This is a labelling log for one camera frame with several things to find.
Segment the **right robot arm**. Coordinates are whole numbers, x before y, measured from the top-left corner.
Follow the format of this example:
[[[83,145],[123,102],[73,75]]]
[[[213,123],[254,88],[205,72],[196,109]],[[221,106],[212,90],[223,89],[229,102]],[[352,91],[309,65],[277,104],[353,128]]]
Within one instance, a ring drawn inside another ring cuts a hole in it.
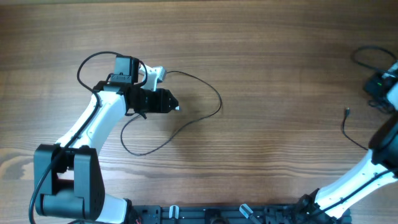
[[[367,153],[335,182],[307,195],[297,223],[338,223],[356,202],[375,190],[397,182],[397,70],[377,73],[365,90],[389,106],[391,117],[371,138]]]

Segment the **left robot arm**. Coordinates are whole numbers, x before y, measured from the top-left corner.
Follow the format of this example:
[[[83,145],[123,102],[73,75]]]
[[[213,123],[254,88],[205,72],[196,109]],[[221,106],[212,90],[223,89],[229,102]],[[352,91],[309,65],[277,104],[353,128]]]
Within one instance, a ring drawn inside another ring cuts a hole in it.
[[[71,218],[88,223],[139,223],[128,199],[105,192],[98,155],[119,120],[147,113],[178,110],[169,90],[158,88],[167,74],[141,60],[115,55],[114,72],[98,82],[91,101],[72,128],[54,144],[41,144],[34,152],[34,191],[29,221],[34,215]]]

